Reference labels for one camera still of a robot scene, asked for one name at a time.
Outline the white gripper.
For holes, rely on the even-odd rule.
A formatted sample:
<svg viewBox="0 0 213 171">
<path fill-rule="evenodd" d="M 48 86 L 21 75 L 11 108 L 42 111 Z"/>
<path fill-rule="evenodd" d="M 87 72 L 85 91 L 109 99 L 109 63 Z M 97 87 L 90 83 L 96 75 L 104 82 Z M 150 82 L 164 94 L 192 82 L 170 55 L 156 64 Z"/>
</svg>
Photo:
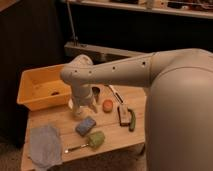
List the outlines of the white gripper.
<svg viewBox="0 0 213 171">
<path fill-rule="evenodd" d="M 89 106 L 93 112 L 98 113 L 96 105 L 93 104 L 94 97 L 91 85 L 80 82 L 81 76 L 85 75 L 83 68 L 91 66 L 92 64 L 92 60 L 84 54 L 78 55 L 70 62 L 70 67 L 72 69 L 70 74 L 72 90 L 71 99 L 78 104 L 74 105 L 72 108 L 72 114 L 74 116 L 81 115 L 82 109 L 80 106 Z"/>
</svg>

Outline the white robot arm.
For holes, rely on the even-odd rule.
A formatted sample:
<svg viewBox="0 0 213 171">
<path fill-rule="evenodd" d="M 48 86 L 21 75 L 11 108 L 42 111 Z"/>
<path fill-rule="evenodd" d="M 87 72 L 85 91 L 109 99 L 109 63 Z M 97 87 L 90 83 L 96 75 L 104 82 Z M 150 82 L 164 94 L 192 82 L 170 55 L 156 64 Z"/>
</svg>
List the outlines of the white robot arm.
<svg viewBox="0 0 213 171">
<path fill-rule="evenodd" d="M 75 113 L 92 104 L 92 84 L 147 87 L 147 171 L 213 171 L 212 52 L 160 51 L 98 65 L 79 55 L 61 79 Z"/>
</svg>

